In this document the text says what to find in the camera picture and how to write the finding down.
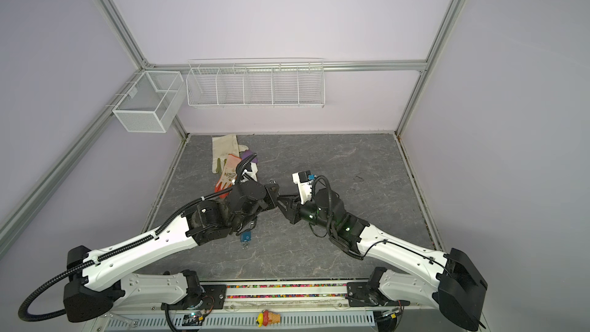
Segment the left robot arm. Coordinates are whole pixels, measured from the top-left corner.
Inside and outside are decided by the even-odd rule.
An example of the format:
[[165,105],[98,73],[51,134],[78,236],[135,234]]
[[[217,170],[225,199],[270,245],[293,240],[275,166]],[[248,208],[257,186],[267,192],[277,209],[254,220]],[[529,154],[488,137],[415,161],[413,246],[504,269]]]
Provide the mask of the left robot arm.
[[278,206],[277,184],[247,180],[223,192],[198,198],[161,226],[120,244],[98,250],[71,249],[64,288],[65,315],[73,323],[94,319],[114,306],[147,293],[125,277],[180,251],[239,235],[258,215]]

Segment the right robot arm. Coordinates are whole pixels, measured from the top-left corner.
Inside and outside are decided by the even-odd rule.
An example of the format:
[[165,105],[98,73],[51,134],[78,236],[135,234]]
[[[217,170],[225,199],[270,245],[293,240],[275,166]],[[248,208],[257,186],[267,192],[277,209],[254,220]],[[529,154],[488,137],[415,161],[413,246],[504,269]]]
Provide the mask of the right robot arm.
[[347,256],[362,261],[375,258],[414,276],[412,290],[393,285],[393,275],[376,271],[371,278],[375,293],[391,301],[414,296],[422,305],[437,308],[450,322],[477,331],[488,284],[470,257],[459,249],[446,253],[401,240],[345,209],[335,192],[322,189],[307,198],[281,195],[278,207],[292,224],[306,221],[322,227],[328,240]]

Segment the brass padlock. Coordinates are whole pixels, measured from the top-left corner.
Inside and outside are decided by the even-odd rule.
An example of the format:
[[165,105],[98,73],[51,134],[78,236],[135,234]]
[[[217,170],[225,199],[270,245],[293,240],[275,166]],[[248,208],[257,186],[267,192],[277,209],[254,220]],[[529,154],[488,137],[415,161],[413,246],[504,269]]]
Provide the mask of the brass padlock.
[[270,189],[273,192],[278,192],[279,191],[280,186],[279,186],[278,183],[276,183],[276,181],[274,179],[270,179],[269,184],[270,184]]

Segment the blue padlock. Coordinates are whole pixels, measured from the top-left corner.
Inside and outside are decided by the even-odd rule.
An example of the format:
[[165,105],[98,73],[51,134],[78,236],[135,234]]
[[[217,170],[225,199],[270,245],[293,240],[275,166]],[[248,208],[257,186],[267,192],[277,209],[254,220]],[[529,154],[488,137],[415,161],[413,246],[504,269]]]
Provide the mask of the blue padlock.
[[251,231],[244,231],[243,233],[241,233],[241,244],[244,247],[247,247],[252,239],[252,233]]

